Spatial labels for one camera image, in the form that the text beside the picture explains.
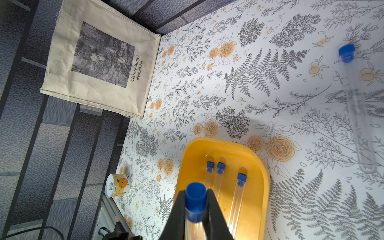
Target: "printed painting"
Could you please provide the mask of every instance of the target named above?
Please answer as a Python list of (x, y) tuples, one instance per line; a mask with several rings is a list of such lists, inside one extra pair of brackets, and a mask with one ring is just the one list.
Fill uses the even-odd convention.
[(72, 71), (125, 88), (135, 47), (83, 22)]

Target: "canvas tote bag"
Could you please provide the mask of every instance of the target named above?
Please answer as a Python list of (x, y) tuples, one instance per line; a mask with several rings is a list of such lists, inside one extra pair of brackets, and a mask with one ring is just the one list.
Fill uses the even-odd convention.
[(40, 92), (142, 118), (160, 38), (100, 0), (64, 0)]

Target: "orange cartoon character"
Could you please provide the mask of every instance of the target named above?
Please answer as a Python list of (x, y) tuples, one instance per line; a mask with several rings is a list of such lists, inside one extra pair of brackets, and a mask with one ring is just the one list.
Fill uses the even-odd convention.
[(117, 179), (116, 181), (119, 184), (119, 187), (121, 188), (125, 188), (128, 185), (128, 180), (123, 177), (120, 179)]

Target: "black cable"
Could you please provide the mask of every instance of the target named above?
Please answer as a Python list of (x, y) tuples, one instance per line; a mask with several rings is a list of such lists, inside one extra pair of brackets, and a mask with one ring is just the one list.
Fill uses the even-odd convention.
[(57, 228), (54, 228), (54, 227), (35, 227), (35, 228), (31, 228), (31, 229), (23, 230), (23, 231), (20, 231), (20, 232), (13, 233), (13, 234), (11, 234), (11, 235), (2, 237), (2, 238), (0, 238), (0, 240), (7, 239), (7, 238), (10, 238), (10, 237), (13, 237), (13, 236), (16, 236), (16, 235), (25, 233), (25, 232), (30, 232), (30, 231), (34, 231), (34, 230), (40, 230), (40, 229), (47, 229), (47, 228), (50, 228), (50, 229), (54, 230), (55, 232), (57, 232), (57, 234), (60, 236), (60, 238), (61, 238), (62, 240), (64, 240), (64, 235), (63, 235)]

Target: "botanical print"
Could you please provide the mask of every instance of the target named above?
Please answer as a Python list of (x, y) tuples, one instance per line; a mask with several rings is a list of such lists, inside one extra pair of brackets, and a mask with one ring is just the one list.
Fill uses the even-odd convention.
[(319, 23), (321, 20), (320, 15), (311, 14), (301, 16), (297, 14), (292, 20), (283, 27), (282, 31), (275, 34), (270, 40), (270, 43), (274, 43), (278, 47), (291, 47), (294, 42), (304, 39), (305, 34), (310, 34), (316, 31), (313, 26)]
[(135, 47), (83, 22), (72, 71), (127, 87)]
[[(384, 239), (382, 4), (239, 0), (162, 36), (118, 166), (132, 179), (114, 197), (132, 232), (159, 238), (184, 149), (210, 137), (248, 147), (270, 173), (265, 240)], [(350, 43), (373, 149), (355, 143), (343, 91), (338, 48)], [(356, 145), (376, 172), (360, 169)]]

